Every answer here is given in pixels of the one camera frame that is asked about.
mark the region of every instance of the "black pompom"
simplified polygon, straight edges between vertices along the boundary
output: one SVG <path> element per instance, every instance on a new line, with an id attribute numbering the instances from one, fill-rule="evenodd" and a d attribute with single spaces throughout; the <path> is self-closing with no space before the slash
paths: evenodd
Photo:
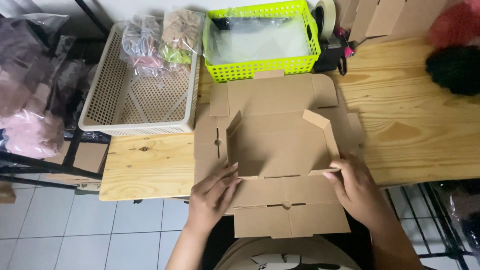
<path id="1" fill-rule="evenodd" d="M 433 52 L 426 60 L 432 81 L 453 94 L 480 94 L 480 49 L 476 46 L 448 47 Z"/>

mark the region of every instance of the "masking tape roll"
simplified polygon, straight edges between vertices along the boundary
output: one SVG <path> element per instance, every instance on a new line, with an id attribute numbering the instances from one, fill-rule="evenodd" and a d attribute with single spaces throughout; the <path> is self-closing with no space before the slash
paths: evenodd
<path id="1" fill-rule="evenodd" d="M 326 40 L 332 36 L 335 28 L 336 10 L 333 0 L 320 0 L 315 8 L 321 6 L 324 10 L 324 27 L 320 33 L 320 39 Z"/>

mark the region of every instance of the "wooden table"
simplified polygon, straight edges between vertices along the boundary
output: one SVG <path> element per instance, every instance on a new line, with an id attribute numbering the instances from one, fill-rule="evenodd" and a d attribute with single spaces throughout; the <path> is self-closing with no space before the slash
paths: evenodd
<path id="1" fill-rule="evenodd" d="M 480 98 L 432 83 L 431 50 L 422 39 L 360 46 L 346 76 L 329 74 L 360 114 L 365 162 L 379 184 L 480 176 Z M 203 66 L 198 103 L 209 103 L 213 84 Z M 188 196 L 193 171 L 193 134 L 114 137 L 100 199 Z"/>

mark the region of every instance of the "beige plastic basket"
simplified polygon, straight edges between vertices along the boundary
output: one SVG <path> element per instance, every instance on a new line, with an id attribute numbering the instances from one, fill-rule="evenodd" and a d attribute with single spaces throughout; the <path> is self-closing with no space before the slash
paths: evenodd
<path id="1" fill-rule="evenodd" d="M 135 76 L 120 60 L 122 24 L 112 27 L 78 125 L 109 135 L 192 132 L 197 103 L 200 55 L 192 70 L 159 77 Z M 200 52 L 202 33 L 196 51 Z"/>

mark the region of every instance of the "lime green plastic basket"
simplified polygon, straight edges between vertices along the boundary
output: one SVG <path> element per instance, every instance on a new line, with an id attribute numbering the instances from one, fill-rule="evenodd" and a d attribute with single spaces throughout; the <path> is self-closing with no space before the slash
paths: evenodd
<path id="1" fill-rule="evenodd" d="M 310 72 L 313 63 L 318 60 L 318 56 L 320 55 L 320 46 L 317 38 L 317 24 L 309 12 L 307 2 L 304 0 L 240 7 L 235 8 L 234 13 L 229 9 L 214 10 L 209 11 L 207 16 L 210 19 L 223 17 L 302 17 L 305 36 L 310 47 L 309 56 L 287 57 L 223 65 L 211 65 L 205 59 L 205 65 L 216 83 L 250 79 L 253 78 L 253 74 L 257 71 L 283 69 L 285 75 L 307 73 Z M 203 43 L 206 51 L 210 49 L 207 38 L 209 30 L 207 24 L 205 24 Z"/>

